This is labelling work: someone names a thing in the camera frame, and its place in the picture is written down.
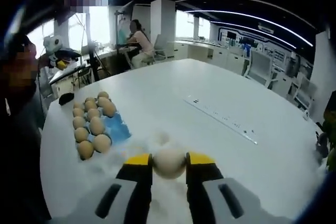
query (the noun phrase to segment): woman sitting at desk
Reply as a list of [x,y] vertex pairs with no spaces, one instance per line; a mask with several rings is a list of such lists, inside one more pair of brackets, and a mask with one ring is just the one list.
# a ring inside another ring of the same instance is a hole
[[131,62],[135,68],[140,68],[143,59],[154,57],[154,47],[143,32],[141,24],[137,19],[131,21],[130,30],[132,36],[127,40],[127,43],[138,43],[141,47],[141,52],[134,56]]

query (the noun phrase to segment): white cabinet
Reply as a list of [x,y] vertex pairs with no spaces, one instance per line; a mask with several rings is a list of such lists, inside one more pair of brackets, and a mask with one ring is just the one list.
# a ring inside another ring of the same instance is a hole
[[189,45],[188,47],[188,58],[189,59],[207,62],[208,53],[209,53],[209,49],[207,47],[201,47],[198,45]]
[[182,43],[175,43],[175,60],[182,60],[188,58],[188,45]]
[[226,61],[226,69],[241,76],[244,71],[244,62],[244,57],[229,54]]
[[215,66],[226,68],[228,50],[225,48],[214,49],[211,63]]

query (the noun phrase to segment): round white table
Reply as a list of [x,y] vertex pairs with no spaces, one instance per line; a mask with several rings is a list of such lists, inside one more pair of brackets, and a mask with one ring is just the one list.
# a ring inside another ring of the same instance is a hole
[[[256,194],[275,216],[295,218],[317,186],[317,126],[284,98],[225,69],[185,59],[109,77],[75,93],[75,101],[111,96],[133,136],[162,129],[190,150],[216,160],[224,176]],[[183,99],[202,99],[254,129],[254,144]],[[73,101],[54,101],[46,118],[40,156],[41,182],[52,217],[74,210],[93,185],[78,163],[72,128]]]

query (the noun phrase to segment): computer monitor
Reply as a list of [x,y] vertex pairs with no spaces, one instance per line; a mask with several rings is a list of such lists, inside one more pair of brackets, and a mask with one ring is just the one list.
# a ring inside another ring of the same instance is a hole
[[253,46],[254,45],[254,39],[248,38],[248,37],[243,37],[241,42],[241,44],[248,44]]
[[231,32],[231,31],[228,31],[226,37],[229,38],[229,39],[234,39],[235,40],[237,38],[237,34]]

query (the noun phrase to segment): led light strip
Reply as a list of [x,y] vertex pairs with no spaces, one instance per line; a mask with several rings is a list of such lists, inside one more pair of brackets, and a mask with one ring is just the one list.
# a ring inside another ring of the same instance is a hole
[[296,37],[300,38],[301,40],[303,40],[305,43],[307,43],[309,46],[313,46],[312,43],[310,43],[309,41],[307,41],[306,39],[304,39],[303,37],[301,37],[300,35],[298,35],[297,33],[293,32],[292,30],[288,29],[287,27],[284,27],[282,25],[279,25],[277,23],[274,23],[272,21],[269,21],[267,19],[264,19],[264,18],[259,18],[259,17],[256,17],[256,16],[252,16],[252,15],[248,15],[248,14],[244,14],[244,13],[235,13],[235,12],[228,12],[226,10],[187,10],[185,11],[186,13],[199,13],[199,12],[208,12],[208,13],[228,13],[228,14],[236,14],[236,15],[242,15],[242,16],[246,16],[246,17],[250,17],[250,18],[256,18],[256,19],[259,19],[259,20],[262,20],[262,21],[265,21],[265,22],[268,22],[272,25],[275,25],[275,26],[278,26],[288,32],[290,32],[291,34],[295,35]]
[[293,46],[292,44],[290,44],[290,43],[288,43],[288,42],[286,42],[286,41],[284,41],[284,40],[282,40],[282,39],[279,39],[278,37],[275,37],[275,36],[273,36],[273,35],[271,35],[271,34],[265,33],[265,32],[263,32],[263,31],[259,31],[259,30],[257,30],[257,29],[253,29],[253,28],[249,28],[249,27],[241,26],[241,25],[236,25],[236,24],[231,24],[231,23],[225,23],[225,22],[211,21],[211,23],[225,24],[225,25],[230,25],[230,26],[238,26],[238,27],[241,27],[241,28],[250,29],[250,30],[252,30],[252,31],[257,31],[257,32],[262,33],[262,34],[266,34],[267,36],[270,36],[270,37],[272,37],[272,38],[274,38],[274,39],[278,39],[278,40],[282,41],[283,43],[287,44],[288,46],[291,46],[291,47],[293,47],[294,49],[296,49],[296,47]]

